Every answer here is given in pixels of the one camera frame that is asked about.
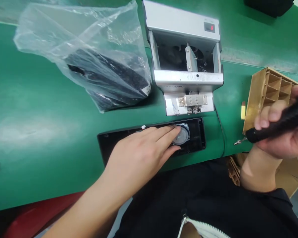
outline right hand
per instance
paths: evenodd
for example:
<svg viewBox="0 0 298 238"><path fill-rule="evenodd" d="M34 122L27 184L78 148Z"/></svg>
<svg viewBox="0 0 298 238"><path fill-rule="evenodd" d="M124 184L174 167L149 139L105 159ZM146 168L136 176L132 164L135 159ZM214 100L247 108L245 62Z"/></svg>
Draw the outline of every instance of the right hand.
<svg viewBox="0 0 298 238"><path fill-rule="evenodd" d="M292 87L290 102L298 96L298 85ZM280 119L282 110L287 107L283 100L278 100L271 106L264 107L255 119L255 128L261 130L269 127L270 122ZM298 128L289 131L277 138L265 139L256 143L256 146L264 152L278 159L291 159L298 157Z"/></svg>

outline black screwdriver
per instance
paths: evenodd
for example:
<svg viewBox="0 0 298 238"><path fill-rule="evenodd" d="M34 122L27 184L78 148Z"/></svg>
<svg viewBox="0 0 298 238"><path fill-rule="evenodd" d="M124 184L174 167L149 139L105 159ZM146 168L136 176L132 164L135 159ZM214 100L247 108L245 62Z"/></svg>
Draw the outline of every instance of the black screwdriver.
<svg viewBox="0 0 298 238"><path fill-rule="evenodd" d="M296 128L298 128L298 97L291 106L282 111L279 121L270 122L268 128L262 128L261 130L249 129L246 131L245 137L236 141L234 145L240 144L244 140L256 143L267 138L275 138Z"/></svg>

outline hand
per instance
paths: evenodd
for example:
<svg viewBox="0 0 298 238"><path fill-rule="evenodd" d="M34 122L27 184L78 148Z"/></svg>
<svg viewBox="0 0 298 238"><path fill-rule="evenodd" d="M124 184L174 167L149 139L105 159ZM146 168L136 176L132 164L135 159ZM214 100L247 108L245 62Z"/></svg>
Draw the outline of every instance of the hand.
<svg viewBox="0 0 298 238"><path fill-rule="evenodd" d="M298 96L298 85L292 87L290 103ZM269 122L280 119L282 110L287 107L285 101L278 100L271 106L264 107L255 119L255 128L269 127ZM298 156L298 128L277 138L265 139L256 143L257 147L278 159L291 159Z"/></svg>
<svg viewBox="0 0 298 238"><path fill-rule="evenodd" d="M114 147L101 177L115 186L120 196L129 199L180 149L176 145L169 147L180 130L179 126L150 127L122 139Z"/></svg>

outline green workbench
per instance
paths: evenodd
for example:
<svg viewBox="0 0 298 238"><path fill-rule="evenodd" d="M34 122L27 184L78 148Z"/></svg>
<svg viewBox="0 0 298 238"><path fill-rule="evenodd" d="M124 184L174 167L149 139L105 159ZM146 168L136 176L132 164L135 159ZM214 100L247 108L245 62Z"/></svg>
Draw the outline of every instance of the green workbench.
<svg viewBox="0 0 298 238"><path fill-rule="evenodd" d="M107 6L126 2L107 1ZM222 59L231 61L222 62L225 82L214 92L224 154L249 150L249 143L233 142L242 137L241 103L247 102L252 74L271 66L295 72L284 74L298 81L298 7L274 20L239 0L164 3L220 20ZM215 112L166 117L162 92L153 87L139 105L101 114L85 90L56 65L18 52L12 41L15 28L0 24L0 210L87 189L104 169L97 134L108 130L202 116L206 149L171 158L163 170L221 156L223 138Z"/></svg>

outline black tray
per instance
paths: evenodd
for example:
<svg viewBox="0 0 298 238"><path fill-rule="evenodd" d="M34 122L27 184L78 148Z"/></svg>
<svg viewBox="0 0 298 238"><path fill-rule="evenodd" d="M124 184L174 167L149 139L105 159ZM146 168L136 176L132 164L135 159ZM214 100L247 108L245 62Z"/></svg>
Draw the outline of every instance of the black tray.
<svg viewBox="0 0 298 238"><path fill-rule="evenodd" d="M153 125L146 125L146 127L163 127L178 123L187 123L190 130L190 140L180 145L181 149L176 151L172 157L183 154L193 153L206 148L206 140L204 134L203 118L195 118L181 121L173 121L168 123L159 123ZM121 139L141 130L141 126L126 128L116 131L104 132L97 135L100 151L102 153L104 165L107 164L110 154L112 153L116 143Z"/></svg>

